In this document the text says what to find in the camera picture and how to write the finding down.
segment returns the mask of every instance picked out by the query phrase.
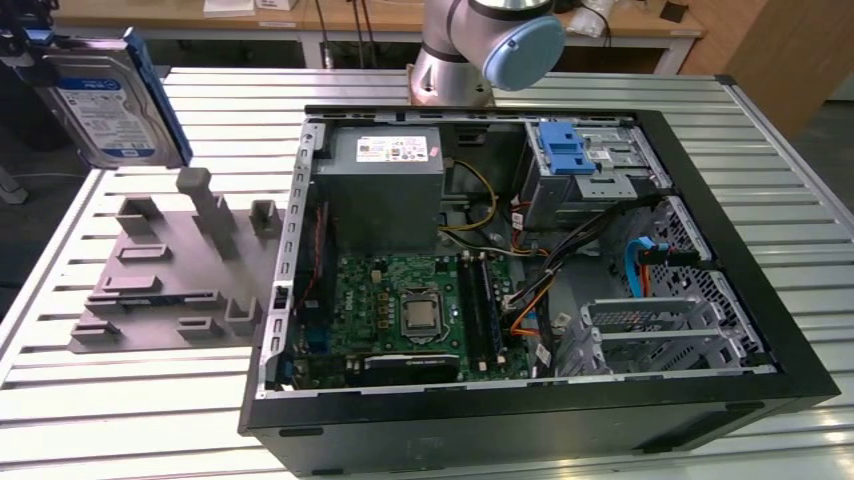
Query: table leg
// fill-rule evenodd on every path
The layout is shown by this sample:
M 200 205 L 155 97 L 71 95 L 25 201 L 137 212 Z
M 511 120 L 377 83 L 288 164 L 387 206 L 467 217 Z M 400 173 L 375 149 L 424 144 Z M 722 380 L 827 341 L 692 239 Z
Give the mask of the table leg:
M 299 32 L 299 43 L 303 47 L 305 68 L 323 68 L 323 34 L 313 31 Z
M 662 54 L 662 58 L 655 66 L 656 75 L 678 75 L 684 59 L 691 51 L 691 45 L 694 45 L 694 38 L 679 37 L 670 41 L 670 47 Z

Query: slotted metal surface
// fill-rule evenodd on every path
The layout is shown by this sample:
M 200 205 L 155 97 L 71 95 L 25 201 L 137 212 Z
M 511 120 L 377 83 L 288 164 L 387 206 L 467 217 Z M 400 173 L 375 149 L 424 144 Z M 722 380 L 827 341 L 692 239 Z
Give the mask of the slotted metal surface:
M 165 89 L 229 206 L 285 205 L 305 104 L 403 104 L 403 72 L 176 69 Z M 846 478 L 854 475 L 850 221 L 738 91 L 707 77 L 556 74 L 499 106 L 660 110 L 756 255 L 842 395 L 690 453 L 495 465 L 393 478 Z M 123 195 L 191 208 L 175 174 L 93 173 L 0 326 L 0 478 L 288 478 L 236 433 L 248 348 L 75 356 L 64 350 L 119 225 Z

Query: ram slot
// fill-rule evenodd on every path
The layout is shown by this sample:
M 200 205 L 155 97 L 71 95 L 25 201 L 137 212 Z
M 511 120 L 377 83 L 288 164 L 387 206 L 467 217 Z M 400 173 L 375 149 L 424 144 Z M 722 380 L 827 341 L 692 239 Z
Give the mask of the ram slot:
M 462 255 L 456 276 L 468 362 L 472 369 L 483 372 L 490 365 L 504 363 L 498 306 L 484 260 Z
M 478 301 L 480 302 L 480 309 L 486 316 L 486 331 L 483 334 L 484 338 L 492 340 L 492 350 L 490 352 L 492 363 L 503 365 L 504 342 L 502 341 L 500 316 L 498 314 L 498 300 L 492 291 L 492 279 L 490 278 L 487 261 L 483 255 L 475 262 L 478 264 L 478 271 L 475 272 L 479 286 Z

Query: blue hard drive label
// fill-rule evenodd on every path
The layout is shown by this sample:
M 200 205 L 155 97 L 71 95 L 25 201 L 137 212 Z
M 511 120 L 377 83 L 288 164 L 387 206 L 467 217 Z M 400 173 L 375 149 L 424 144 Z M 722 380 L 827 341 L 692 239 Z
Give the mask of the blue hard drive label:
M 128 110 L 127 93 L 112 78 L 63 78 L 57 91 L 89 139 L 117 158 L 155 154 L 144 123 Z

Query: green motherboard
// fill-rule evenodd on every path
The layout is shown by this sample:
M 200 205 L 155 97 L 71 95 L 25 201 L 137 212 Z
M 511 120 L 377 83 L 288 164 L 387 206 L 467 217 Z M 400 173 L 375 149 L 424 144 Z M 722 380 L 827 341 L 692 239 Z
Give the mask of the green motherboard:
M 317 388 L 348 386 L 328 364 L 353 355 L 450 354 L 459 357 L 456 381 L 527 378 L 527 353 L 518 339 L 504 344 L 500 366 L 483 370 L 471 365 L 459 261 L 456 256 L 428 255 L 337 259 L 328 351 L 311 355 L 305 365 Z M 507 260 L 499 256 L 486 265 L 492 293 L 502 298 L 511 291 Z

